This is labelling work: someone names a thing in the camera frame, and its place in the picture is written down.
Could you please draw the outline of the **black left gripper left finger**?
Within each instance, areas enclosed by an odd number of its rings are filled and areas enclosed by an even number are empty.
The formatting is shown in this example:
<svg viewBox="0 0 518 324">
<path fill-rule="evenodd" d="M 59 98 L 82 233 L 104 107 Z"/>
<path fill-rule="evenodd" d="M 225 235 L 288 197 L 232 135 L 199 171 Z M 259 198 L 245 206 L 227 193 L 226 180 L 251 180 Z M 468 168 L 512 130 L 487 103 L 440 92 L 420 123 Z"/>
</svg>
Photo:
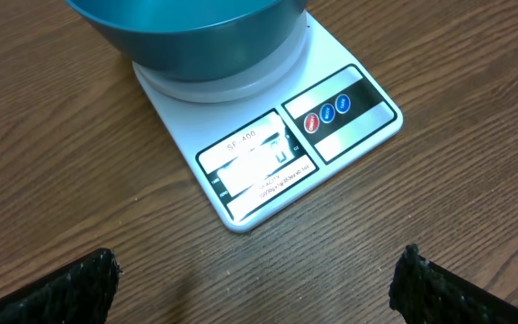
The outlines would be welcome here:
<svg viewBox="0 0 518 324">
<path fill-rule="evenodd" d="M 103 324 L 119 280 L 114 252 L 98 248 L 0 298 L 0 323 Z"/>
</svg>

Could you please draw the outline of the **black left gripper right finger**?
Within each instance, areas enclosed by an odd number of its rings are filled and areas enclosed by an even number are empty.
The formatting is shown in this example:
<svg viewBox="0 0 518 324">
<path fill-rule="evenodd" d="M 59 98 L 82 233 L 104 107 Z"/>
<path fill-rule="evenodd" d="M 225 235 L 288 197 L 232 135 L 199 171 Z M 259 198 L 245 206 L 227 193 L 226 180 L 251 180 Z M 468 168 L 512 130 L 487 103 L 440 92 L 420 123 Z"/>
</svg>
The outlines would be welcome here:
<svg viewBox="0 0 518 324">
<path fill-rule="evenodd" d="M 388 291 L 409 324 L 518 324 L 518 308 L 405 247 Z"/>
</svg>

